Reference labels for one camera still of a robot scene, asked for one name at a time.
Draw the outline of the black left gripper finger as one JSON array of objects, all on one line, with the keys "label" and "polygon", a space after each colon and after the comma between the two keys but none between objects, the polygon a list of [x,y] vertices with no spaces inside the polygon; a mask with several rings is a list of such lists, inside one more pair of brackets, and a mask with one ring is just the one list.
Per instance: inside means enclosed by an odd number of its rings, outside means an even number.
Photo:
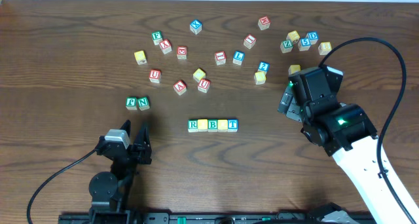
[{"label": "black left gripper finger", "polygon": [[120,127],[121,130],[125,130],[127,135],[130,135],[131,132],[131,122],[130,120],[126,120],[124,124]]},{"label": "black left gripper finger", "polygon": [[134,140],[134,149],[136,151],[150,151],[151,150],[151,142],[149,139],[149,127],[147,123],[143,123],[137,136]]}]

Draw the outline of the green B block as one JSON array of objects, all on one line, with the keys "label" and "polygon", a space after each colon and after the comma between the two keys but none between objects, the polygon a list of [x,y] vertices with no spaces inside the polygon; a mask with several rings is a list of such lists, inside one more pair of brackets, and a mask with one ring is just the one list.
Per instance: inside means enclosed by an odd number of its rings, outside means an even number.
[{"label": "green B block", "polygon": [[218,120],[209,119],[208,120],[208,132],[217,132],[218,131]]}]

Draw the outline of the green R block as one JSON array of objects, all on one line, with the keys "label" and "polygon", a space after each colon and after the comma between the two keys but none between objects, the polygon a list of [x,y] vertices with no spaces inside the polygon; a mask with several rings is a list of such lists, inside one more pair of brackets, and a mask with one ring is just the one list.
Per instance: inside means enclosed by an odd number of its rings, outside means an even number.
[{"label": "green R block", "polygon": [[198,131],[198,121],[197,120],[188,120],[188,132],[197,132]]}]

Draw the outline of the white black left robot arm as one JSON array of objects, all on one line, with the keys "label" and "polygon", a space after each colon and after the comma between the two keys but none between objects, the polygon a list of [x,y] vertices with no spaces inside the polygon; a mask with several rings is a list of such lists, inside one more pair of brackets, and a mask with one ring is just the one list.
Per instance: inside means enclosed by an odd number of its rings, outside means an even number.
[{"label": "white black left robot arm", "polygon": [[112,161],[108,172],[96,174],[89,183],[92,206],[90,223],[142,223],[142,216],[127,208],[137,166],[152,163],[149,129],[144,123],[133,143],[130,142],[131,122],[119,129],[111,129],[100,136],[94,151]]}]

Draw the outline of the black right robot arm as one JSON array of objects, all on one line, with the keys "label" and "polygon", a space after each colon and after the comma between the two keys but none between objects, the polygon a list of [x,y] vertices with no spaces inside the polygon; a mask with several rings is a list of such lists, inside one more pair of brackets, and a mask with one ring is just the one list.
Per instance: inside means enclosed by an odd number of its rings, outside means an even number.
[{"label": "black right robot arm", "polygon": [[337,100],[343,73],[329,66],[289,68],[278,111],[302,123],[309,142],[345,172],[377,223],[417,223],[418,206],[395,173],[377,130],[356,104]]}]

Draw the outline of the blue T block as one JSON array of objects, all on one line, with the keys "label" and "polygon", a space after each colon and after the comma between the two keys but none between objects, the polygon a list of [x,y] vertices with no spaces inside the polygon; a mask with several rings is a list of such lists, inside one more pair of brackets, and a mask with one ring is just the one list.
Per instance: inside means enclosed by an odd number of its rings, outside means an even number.
[{"label": "blue T block", "polygon": [[238,131],[238,120],[237,119],[229,119],[228,120],[228,132],[237,132]]}]

